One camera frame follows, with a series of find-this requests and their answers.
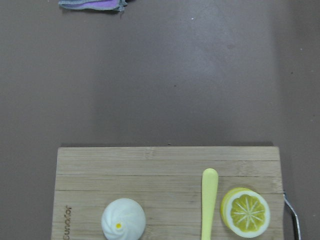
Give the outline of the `white steamed bun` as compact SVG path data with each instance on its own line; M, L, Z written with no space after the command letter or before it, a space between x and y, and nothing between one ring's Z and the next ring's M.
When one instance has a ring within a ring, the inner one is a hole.
M119 198L104 209L101 228L107 240L138 240L146 228L146 215L135 200Z

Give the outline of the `thick lemon half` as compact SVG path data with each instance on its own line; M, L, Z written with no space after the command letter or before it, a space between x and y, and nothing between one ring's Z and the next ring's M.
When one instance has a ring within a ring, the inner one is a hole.
M251 239L267 230L271 211L260 194L245 187L236 187L224 195L220 204L220 216L233 233Z

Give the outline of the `yellow plastic knife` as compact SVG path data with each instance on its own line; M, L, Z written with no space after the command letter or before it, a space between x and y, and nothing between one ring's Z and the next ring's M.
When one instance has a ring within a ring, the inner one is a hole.
M201 181L201 239L210 240L218 192L218 173L213 168L203 171Z

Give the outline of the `grey folded cloth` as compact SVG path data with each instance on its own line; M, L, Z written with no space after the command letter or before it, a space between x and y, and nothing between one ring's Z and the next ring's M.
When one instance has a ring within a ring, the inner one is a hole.
M59 0L58 5L68 10L124 11L125 0Z

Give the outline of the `bamboo cutting board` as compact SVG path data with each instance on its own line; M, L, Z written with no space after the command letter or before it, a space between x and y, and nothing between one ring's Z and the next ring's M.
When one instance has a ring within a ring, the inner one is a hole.
M61 147L57 152L53 240L102 240L105 207L137 201L146 215L144 240L201 237L201 183L218 173L211 237L236 240L220 217L231 189L244 187L267 201L271 220L262 240L284 238L284 197L279 149L274 146Z

